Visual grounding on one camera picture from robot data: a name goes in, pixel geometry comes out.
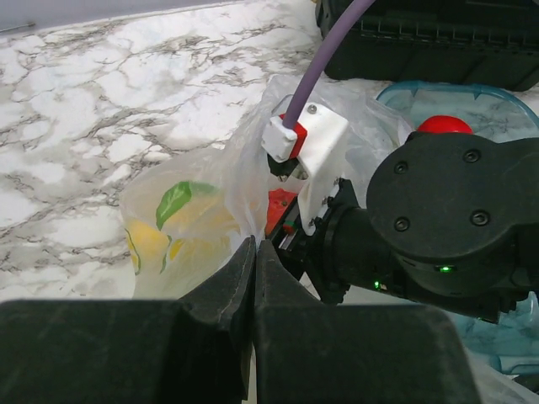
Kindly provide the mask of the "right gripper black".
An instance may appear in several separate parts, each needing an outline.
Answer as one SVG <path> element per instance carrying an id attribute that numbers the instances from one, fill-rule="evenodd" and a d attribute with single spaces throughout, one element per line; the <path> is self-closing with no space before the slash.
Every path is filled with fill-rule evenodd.
<path id="1" fill-rule="evenodd" d="M 341 178 L 308 236 L 297 199 L 267 238 L 321 300 L 352 287 L 495 323 L 538 289 L 538 141 L 414 132 L 360 206 Z"/>

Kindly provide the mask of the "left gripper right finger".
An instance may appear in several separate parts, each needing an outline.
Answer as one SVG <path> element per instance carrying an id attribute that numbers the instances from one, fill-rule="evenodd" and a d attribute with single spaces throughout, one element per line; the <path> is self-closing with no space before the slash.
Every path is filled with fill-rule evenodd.
<path id="1" fill-rule="evenodd" d="M 254 322 L 261 403 L 477 403 L 455 328 L 419 305 L 328 306 L 280 263 L 256 257 Z"/>

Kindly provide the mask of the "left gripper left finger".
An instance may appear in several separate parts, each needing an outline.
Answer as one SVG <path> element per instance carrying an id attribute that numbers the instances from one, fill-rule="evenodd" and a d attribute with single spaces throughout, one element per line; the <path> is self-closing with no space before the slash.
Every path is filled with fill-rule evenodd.
<path id="1" fill-rule="evenodd" d="M 255 260 L 250 237 L 177 300 L 2 303 L 2 402 L 245 400 Z"/>

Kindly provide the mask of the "red fake fruit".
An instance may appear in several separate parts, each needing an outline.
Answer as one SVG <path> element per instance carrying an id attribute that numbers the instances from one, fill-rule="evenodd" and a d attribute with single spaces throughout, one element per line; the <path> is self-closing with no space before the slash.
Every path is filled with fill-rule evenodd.
<path id="1" fill-rule="evenodd" d="M 473 129 L 465 121 L 450 115 L 431 116 L 421 123 L 416 131 L 430 134 L 474 134 Z"/>

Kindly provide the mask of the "yellow fake fruit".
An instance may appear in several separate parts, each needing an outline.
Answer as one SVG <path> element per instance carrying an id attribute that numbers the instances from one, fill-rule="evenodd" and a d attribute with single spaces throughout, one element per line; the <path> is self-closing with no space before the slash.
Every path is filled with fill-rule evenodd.
<path id="1" fill-rule="evenodd" d="M 221 197 L 199 197 L 162 229 L 137 218 L 125 224 L 136 299 L 173 299 L 212 276 L 231 256 L 240 228 Z"/>

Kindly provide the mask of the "translucent printed plastic bag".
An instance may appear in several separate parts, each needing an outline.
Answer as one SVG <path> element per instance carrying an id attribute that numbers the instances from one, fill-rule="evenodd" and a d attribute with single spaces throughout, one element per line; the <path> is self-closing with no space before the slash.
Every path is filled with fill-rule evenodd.
<path id="1" fill-rule="evenodd" d="M 298 84 L 294 76 L 269 80 L 260 102 L 223 149 L 193 150 L 140 174 L 124 190 L 120 212 L 135 271 L 134 297 L 175 299 L 219 268 L 246 237 L 261 240 L 269 225 L 270 193 L 299 197 L 299 227 L 308 235 L 327 210 L 339 178 L 358 199 L 382 160 L 401 146 L 411 125 L 373 98 L 320 82 L 300 119 L 307 137 L 291 174 L 273 174 L 294 145 L 281 117 Z"/>

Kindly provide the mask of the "fake peach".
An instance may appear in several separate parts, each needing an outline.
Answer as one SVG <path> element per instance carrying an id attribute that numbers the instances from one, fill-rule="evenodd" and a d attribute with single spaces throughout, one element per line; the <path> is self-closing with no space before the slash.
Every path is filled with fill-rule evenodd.
<path id="1" fill-rule="evenodd" d="M 269 191 L 269 204 L 267 209 L 267 221 L 264 234 L 269 236 L 275 229 L 280 218 L 285 214 L 286 209 L 293 202 L 297 193 L 286 191 L 284 189 L 275 189 Z"/>

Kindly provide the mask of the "green handled screwdriver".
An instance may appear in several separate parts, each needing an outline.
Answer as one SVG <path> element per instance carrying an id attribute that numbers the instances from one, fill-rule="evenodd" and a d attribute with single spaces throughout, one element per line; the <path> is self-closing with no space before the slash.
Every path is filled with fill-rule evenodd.
<path id="1" fill-rule="evenodd" d="M 19 24 L 19 25 L 7 27 L 7 28 L 1 28 L 0 33 L 6 34 L 6 33 L 15 32 L 15 31 L 31 29 L 33 27 L 35 27 L 35 23 L 28 22 L 26 24 Z"/>

